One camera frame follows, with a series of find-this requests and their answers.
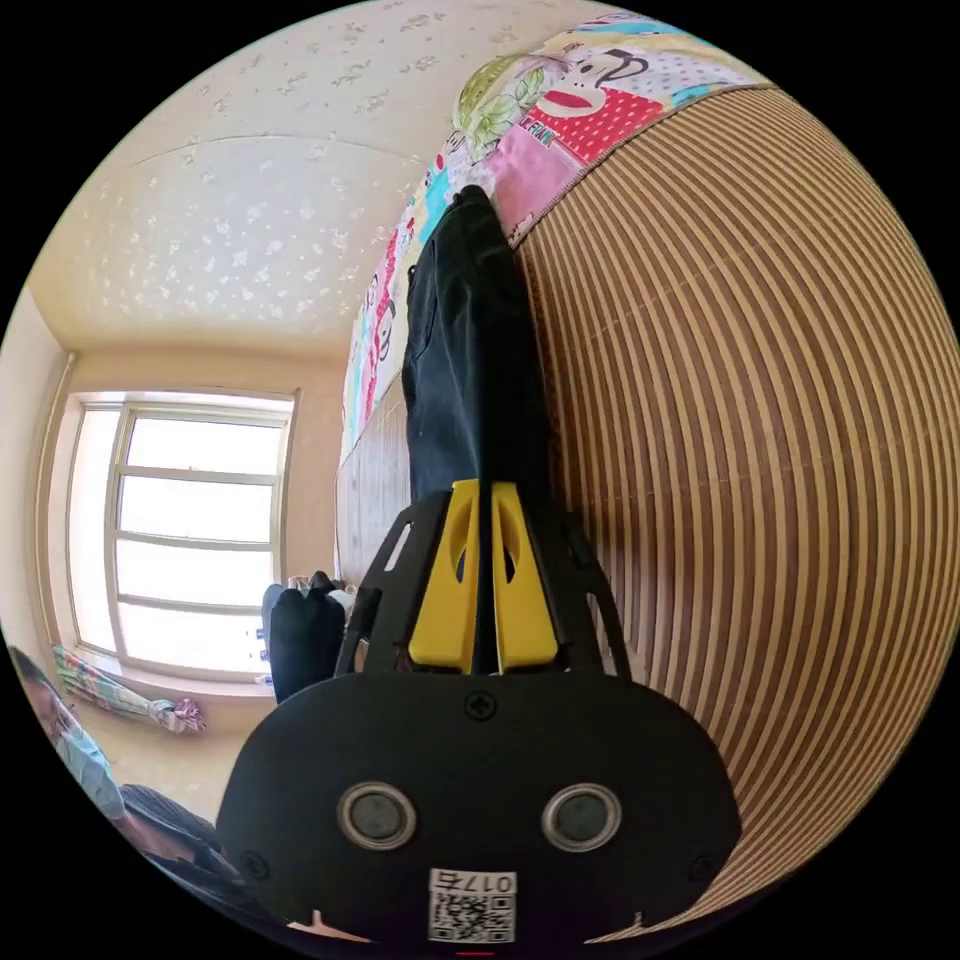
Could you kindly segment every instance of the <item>black hair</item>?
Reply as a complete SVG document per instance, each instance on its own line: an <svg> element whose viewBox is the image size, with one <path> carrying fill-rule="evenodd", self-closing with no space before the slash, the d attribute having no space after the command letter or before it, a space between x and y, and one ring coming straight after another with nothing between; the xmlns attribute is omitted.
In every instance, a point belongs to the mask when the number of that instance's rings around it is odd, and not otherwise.
<svg viewBox="0 0 960 960"><path fill-rule="evenodd" d="M19 647L8 647L13 667L20 674L23 683L39 683L52 693L56 693L47 675Z"/></svg>

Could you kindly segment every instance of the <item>white label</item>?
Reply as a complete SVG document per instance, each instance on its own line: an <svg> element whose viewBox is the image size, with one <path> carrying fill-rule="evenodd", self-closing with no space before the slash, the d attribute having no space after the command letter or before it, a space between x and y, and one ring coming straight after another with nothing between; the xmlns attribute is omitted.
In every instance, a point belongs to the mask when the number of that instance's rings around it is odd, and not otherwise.
<svg viewBox="0 0 960 960"><path fill-rule="evenodd" d="M430 871L430 940L513 943L516 912L515 873Z"/></svg>

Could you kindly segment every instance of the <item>ceiling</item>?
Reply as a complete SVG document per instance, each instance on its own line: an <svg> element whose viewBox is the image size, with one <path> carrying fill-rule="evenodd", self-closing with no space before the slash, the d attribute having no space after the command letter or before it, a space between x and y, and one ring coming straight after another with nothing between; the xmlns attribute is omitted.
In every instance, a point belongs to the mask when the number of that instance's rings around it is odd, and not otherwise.
<svg viewBox="0 0 960 960"><path fill-rule="evenodd" d="M241 50L154 110L74 198L29 280L44 318L68 349L345 349L463 83L604 9L377 0Z"/></svg>

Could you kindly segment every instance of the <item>colorful patchwork quilt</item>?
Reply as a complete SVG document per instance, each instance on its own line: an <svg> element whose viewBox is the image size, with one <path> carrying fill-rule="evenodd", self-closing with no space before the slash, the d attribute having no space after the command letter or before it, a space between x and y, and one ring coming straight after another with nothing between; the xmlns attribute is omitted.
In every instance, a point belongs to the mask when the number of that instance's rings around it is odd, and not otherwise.
<svg viewBox="0 0 960 960"><path fill-rule="evenodd" d="M651 124L712 94L766 85L706 41L626 11L477 70L454 106L453 133L408 200L355 321L340 462L400 373L408 270L458 190L483 187L516 247L580 179Z"/></svg>

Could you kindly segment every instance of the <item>yellow bracket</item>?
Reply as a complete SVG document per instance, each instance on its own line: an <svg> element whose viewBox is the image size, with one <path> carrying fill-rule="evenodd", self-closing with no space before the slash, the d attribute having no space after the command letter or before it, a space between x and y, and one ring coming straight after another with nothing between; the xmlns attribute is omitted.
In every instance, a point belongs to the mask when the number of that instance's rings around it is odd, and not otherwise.
<svg viewBox="0 0 960 960"><path fill-rule="evenodd" d="M557 656L557 638L515 484L493 485L492 513L493 596L500 672L546 666ZM509 581L507 554L513 562Z"/></svg>
<svg viewBox="0 0 960 960"><path fill-rule="evenodd" d="M410 639L414 663L469 673L477 621L480 485L453 485L440 544ZM517 488L493 485L493 590L500 672L545 666L557 655L537 561ZM507 577L509 554L513 575ZM462 576L457 570L463 563Z"/></svg>
<svg viewBox="0 0 960 960"><path fill-rule="evenodd" d="M437 555L410 638L410 659L421 666L469 673L477 624L480 564L480 482L453 485ZM463 577L457 578L460 558Z"/></svg>

